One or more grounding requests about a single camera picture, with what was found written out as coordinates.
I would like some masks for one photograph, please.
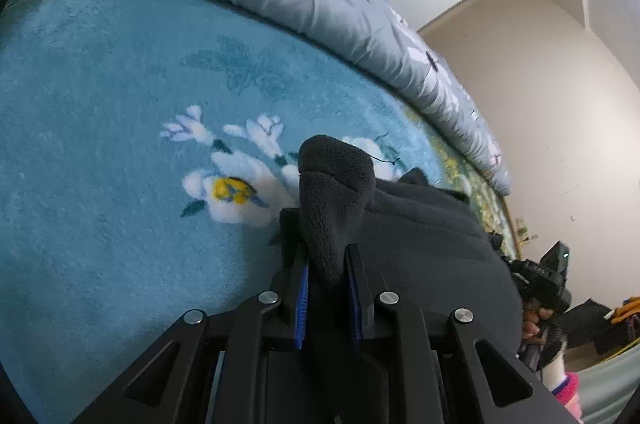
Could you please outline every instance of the bed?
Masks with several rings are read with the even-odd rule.
[[[314,134],[379,178],[419,167],[464,192],[516,256],[501,196],[441,127],[227,2],[9,0],[0,97],[0,362],[40,424],[71,422],[184,311],[268,285]]]

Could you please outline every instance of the hand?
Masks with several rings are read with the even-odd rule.
[[[540,306],[537,299],[526,301],[522,305],[522,315],[524,322],[522,324],[522,340],[526,343],[543,344],[542,338],[537,337],[540,333],[538,323],[540,320],[548,320],[554,311],[545,309]]]

